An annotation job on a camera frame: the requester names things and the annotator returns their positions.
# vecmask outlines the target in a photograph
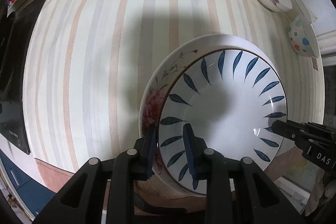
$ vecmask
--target striped tablecloth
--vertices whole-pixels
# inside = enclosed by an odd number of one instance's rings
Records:
[[[132,147],[154,70],[179,45],[209,33],[237,35],[261,48],[285,87],[288,118],[322,123],[321,58],[317,71],[297,55],[287,26],[286,14],[257,0],[47,0],[24,74],[31,150],[75,172],[90,157],[105,160]]]

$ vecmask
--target plate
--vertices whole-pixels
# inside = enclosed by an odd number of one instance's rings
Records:
[[[155,70],[150,78],[140,104],[139,110],[139,136],[146,135],[148,125],[157,121],[162,107],[164,97],[167,95],[169,87],[177,78],[181,70],[192,63],[200,56],[224,48],[239,48],[248,50],[266,60],[275,70],[271,60],[266,54],[251,42],[234,35],[229,34],[209,34],[197,37],[174,50]],[[173,187],[180,193],[196,195],[180,187],[164,169],[159,153],[155,153],[153,162],[154,173],[167,185]]]
[[[283,140],[272,132],[277,119],[287,120],[285,92],[263,58],[239,49],[205,54],[163,100],[157,144],[164,168],[187,191],[206,194],[206,181],[193,181],[188,172],[182,131],[190,123],[209,148],[235,160],[248,156],[265,170]]]

